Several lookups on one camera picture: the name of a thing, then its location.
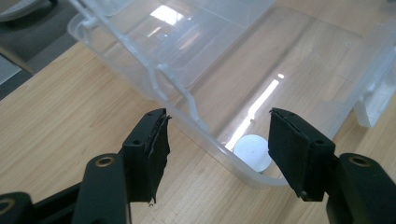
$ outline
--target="transparent plastic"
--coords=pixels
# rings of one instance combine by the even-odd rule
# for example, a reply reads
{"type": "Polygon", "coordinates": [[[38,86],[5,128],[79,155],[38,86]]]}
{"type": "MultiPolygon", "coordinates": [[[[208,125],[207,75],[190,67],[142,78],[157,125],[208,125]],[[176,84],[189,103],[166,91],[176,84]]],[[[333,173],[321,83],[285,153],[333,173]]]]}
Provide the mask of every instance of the transparent plastic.
{"type": "Polygon", "coordinates": [[[254,188],[287,184],[273,162],[258,173],[233,154],[244,135],[268,138],[272,107],[299,114],[333,138],[376,82],[370,69],[396,61],[396,21],[363,38],[270,8],[270,1],[135,0],[114,16],[74,4],[81,15],[70,21],[70,34],[254,188]]]}

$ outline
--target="wooden table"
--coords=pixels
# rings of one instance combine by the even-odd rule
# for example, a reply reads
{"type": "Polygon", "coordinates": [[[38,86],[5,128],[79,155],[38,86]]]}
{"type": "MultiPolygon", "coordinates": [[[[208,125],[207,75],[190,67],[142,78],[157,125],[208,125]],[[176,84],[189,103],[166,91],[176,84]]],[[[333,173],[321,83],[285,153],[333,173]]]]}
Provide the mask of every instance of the wooden table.
{"type": "MultiPolygon", "coordinates": [[[[37,202],[81,181],[91,158],[118,152],[158,107],[76,44],[0,102],[0,194],[26,191],[37,202]]],[[[304,203],[288,187],[251,189],[172,122],[169,141],[158,203],[133,203],[134,223],[328,222],[325,203],[304,203]]],[[[373,129],[351,113],[334,142],[337,155],[371,157],[396,180],[396,98],[373,129]]]]}

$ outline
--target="white round object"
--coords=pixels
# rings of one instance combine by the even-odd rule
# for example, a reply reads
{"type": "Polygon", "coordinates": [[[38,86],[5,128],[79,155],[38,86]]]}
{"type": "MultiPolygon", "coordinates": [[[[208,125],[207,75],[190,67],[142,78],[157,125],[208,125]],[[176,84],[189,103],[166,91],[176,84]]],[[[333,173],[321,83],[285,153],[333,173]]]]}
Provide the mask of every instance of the white round object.
{"type": "Polygon", "coordinates": [[[256,172],[264,171],[272,161],[267,140],[255,134],[241,137],[233,148],[233,154],[256,172]]]}

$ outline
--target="container handle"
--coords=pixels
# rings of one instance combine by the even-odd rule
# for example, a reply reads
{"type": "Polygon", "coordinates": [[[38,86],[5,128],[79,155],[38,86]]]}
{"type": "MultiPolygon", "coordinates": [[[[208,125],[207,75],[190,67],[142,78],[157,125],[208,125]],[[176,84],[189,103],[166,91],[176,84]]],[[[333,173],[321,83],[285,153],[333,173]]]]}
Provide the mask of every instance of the container handle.
{"type": "Polygon", "coordinates": [[[176,88],[176,90],[180,92],[184,99],[186,99],[190,112],[190,118],[192,118],[205,132],[209,132],[209,128],[198,115],[198,110],[195,104],[194,97],[183,85],[181,85],[179,79],[175,76],[169,66],[165,63],[161,63],[158,65],[158,69],[163,73],[165,78],[176,88]]]}

